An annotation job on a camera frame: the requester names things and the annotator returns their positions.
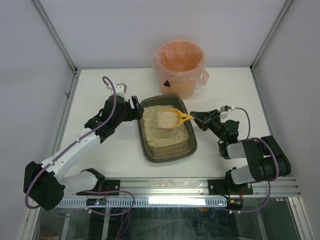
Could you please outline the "yellow plastic litter scoop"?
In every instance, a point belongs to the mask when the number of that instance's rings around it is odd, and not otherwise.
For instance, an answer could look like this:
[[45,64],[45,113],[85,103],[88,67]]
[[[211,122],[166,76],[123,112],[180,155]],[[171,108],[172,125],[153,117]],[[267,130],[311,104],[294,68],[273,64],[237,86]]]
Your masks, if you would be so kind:
[[175,129],[184,122],[194,120],[190,114],[183,113],[178,109],[163,109],[156,116],[157,125],[162,129]]

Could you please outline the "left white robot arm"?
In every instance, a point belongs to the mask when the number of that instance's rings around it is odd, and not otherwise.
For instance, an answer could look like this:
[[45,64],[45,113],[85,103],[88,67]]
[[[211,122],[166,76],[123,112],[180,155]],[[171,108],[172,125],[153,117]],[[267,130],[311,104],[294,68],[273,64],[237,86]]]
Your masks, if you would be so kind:
[[41,163],[30,162],[25,167],[23,192],[25,205],[32,209],[29,199],[46,211],[54,209],[61,200],[78,193],[97,194],[105,189],[105,176],[93,168],[67,176],[67,172],[89,151],[115,133],[123,122],[140,120],[143,108],[138,98],[111,95],[98,114],[89,119],[80,133],[66,147]]

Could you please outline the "dark grey litter box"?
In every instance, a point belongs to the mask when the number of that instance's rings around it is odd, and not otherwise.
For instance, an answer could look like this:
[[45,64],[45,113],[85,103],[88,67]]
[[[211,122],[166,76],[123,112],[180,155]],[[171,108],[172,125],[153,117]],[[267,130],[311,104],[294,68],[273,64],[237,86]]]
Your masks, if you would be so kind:
[[[152,106],[173,106],[182,113],[188,113],[184,102],[175,94],[165,94],[146,98],[142,100],[140,106],[142,108]],[[188,140],[162,147],[149,146],[145,133],[145,124],[142,119],[137,121],[137,126],[144,157],[151,163],[166,163],[176,161],[191,156],[197,150],[198,144],[196,135],[192,123],[189,121],[184,124],[189,135]]]

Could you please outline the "orange trash bin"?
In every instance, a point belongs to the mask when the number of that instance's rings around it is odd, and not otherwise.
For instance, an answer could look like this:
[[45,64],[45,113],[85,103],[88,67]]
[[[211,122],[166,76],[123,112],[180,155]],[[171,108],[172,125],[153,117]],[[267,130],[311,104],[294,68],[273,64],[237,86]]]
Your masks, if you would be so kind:
[[163,94],[175,94],[181,99],[190,97],[198,85],[194,80],[188,80],[183,82],[171,82],[168,79],[159,77],[160,88]]

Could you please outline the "translucent pink bin liner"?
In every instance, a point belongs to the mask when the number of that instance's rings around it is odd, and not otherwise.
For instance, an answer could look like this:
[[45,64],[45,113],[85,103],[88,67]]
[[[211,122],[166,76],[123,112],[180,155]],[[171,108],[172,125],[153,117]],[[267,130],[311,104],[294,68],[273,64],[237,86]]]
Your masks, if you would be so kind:
[[152,67],[159,77],[170,82],[196,81],[204,86],[209,80],[205,53],[188,40],[171,40],[153,52]]

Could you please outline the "aluminium mounting rail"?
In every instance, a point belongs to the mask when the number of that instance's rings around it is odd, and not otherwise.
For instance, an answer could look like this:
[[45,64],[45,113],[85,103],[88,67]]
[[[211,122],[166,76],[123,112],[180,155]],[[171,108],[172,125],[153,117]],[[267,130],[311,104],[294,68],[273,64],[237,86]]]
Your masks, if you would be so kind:
[[[104,190],[123,190],[137,197],[153,195],[213,196],[222,192],[218,178],[106,178]],[[300,197],[297,181],[292,177],[280,177],[270,184],[272,198]]]

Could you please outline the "cat litter granules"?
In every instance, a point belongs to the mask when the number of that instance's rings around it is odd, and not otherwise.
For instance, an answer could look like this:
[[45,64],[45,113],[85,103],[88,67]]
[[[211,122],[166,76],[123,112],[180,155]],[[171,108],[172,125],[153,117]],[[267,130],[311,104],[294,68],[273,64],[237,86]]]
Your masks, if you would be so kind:
[[162,110],[175,109],[172,105],[154,105],[144,108],[142,115],[144,132],[147,143],[152,148],[167,147],[180,144],[190,139],[190,135],[184,124],[177,128],[165,129],[158,125],[158,121],[169,124],[173,122],[173,118],[168,116],[168,112],[164,112],[165,116],[160,116]]

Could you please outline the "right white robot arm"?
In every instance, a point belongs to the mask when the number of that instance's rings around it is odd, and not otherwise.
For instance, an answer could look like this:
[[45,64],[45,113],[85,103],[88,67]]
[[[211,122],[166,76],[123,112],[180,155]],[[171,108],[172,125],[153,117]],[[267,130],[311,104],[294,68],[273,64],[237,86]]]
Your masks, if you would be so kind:
[[231,111],[244,108],[224,105],[212,111],[192,111],[196,125],[202,130],[211,130],[218,137],[218,150],[222,158],[245,159],[246,165],[234,167],[225,173],[224,179],[209,184],[209,189],[219,195],[240,193],[252,183],[271,182],[291,174],[292,166],[272,135],[239,139],[239,121],[221,118]]

